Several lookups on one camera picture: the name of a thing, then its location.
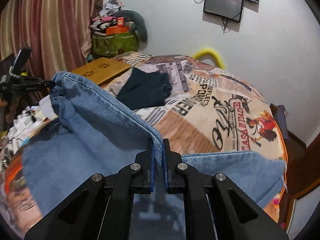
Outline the grey stuffed pillow toy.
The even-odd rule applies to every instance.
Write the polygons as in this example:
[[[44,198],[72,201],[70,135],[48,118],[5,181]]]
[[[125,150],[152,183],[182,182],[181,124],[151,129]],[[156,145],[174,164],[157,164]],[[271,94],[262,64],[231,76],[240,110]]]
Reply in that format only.
[[[113,13],[114,17],[123,17],[129,22],[132,22],[129,29],[136,32],[140,41],[146,43],[148,41],[148,32],[146,29],[144,18],[137,12],[132,10],[119,10]]]

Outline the small black wall monitor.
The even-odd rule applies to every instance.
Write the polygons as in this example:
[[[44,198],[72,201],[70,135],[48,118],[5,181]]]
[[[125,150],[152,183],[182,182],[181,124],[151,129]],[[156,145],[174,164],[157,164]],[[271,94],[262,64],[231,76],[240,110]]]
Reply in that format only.
[[[204,0],[203,12],[240,22],[243,8],[243,0]]]

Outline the wooden lap desk board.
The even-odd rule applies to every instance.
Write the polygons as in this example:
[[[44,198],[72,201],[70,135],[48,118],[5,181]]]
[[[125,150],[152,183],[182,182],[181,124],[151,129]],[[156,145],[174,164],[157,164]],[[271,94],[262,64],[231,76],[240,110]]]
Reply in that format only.
[[[101,85],[113,80],[129,68],[129,64],[101,57],[73,70],[72,73],[83,76],[97,85]]]

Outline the yellow padded bed footboard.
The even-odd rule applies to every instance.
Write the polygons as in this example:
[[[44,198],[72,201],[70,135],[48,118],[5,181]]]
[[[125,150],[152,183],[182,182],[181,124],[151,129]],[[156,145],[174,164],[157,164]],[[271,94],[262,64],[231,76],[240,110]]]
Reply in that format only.
[[[202,59],[204,57],[211,57],[216,62],[217,67],[224,70],[226,69],[223,58],[213,48],[208,48],[208,47],[202,48],[199,51],[197,51],[192,57],[197,60]]]

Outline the green fabric storage box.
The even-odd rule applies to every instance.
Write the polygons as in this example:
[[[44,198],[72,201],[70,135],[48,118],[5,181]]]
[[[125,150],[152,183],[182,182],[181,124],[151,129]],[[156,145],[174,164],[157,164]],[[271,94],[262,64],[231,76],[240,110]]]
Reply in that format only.
[[[130,51],[138,51],[139,42],[137,36],[129,31],[112,35],[92,36],[92,52],[98,56],[115,57]]]

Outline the orange box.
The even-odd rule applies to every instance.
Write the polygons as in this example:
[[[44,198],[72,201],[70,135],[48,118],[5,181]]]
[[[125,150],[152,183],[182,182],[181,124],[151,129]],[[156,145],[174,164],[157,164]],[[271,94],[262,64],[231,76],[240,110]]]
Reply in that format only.
[[[123,26],[123,27],[119,27],[119,26],[108,27],[108,28],[106,28],[106,35],[127,33],[129,31],[130,31],[129,27],[125,27],[125,26]]]

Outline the white papers pile beside bed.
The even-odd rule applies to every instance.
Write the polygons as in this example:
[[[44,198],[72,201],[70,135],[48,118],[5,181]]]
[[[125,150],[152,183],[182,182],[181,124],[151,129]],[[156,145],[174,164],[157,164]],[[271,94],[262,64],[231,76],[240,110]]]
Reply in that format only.
[[[23,110],[14,120],[13,126],[1,134],[1,172],[8,168],[19,148],[26,145],[50,121],[39,106]]]

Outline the pile of clutter on box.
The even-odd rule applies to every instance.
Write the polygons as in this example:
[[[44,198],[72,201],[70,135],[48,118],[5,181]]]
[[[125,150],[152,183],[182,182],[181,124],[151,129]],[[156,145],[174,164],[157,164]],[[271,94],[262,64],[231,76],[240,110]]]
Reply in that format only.
[[[108,2],[99,11],[97,17],[91,19],[90,29],[92,34],[106,36],[108,27],[129,27],[129,22],[123,17],[114,17],[113,13],[121,10],[123,4],[118,0],[108,0]]]

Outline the blue denim jeans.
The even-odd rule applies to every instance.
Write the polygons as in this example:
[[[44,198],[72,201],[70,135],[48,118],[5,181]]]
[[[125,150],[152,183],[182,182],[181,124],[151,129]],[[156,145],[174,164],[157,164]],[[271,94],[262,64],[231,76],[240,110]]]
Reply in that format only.
[[[53,81],[50,99],[57,118],[30,139],[22,154],[23,175],[41,213],[52,211],[91,175],[111,175],[133,163],[152,139],[156,189],[138,197],[138,217],[154,221],[183,217],[182,197],[165,193],[160,133],[83,76],[59,72]],[[223,172],[260,207],[283,185],[284,161],[252,151],[201,152],[183,161],[206,174]]]

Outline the dark cloth at bed corner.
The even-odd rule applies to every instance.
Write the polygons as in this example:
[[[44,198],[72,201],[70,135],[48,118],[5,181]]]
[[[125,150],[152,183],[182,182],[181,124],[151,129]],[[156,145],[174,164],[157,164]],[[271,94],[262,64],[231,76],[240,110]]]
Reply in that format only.
[[[289,133],[286,124],[286,109],[284,105],[270,104],[270,109],[273,113],[274,119],[280,128],[284,140],[289,140]]]

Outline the striped red beige curtain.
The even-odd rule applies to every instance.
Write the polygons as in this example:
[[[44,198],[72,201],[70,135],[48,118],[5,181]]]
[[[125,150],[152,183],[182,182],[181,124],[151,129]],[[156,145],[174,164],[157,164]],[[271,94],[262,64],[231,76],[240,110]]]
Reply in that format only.
[[[1,11],[1,60],[32,49],[27,68],[50,79],[73,71],[91,53],[91,20],[103,0],[9,0]]]

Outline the brown wooden door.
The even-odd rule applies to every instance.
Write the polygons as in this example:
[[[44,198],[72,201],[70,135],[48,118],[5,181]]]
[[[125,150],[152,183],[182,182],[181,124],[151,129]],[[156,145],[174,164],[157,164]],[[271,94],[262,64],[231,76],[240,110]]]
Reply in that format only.
[[[287,147],[287,191],[298,199],[319,186],[319,136],[307,146],[289,132]]]

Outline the folded black garment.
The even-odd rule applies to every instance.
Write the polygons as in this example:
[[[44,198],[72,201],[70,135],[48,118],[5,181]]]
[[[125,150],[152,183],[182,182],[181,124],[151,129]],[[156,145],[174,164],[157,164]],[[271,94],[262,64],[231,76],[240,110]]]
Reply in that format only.
[[[167,73],[146,73],[133,68],[131,76],[122,87],[117,100],[131,110],[164,106],[170,96],[172,86]]]

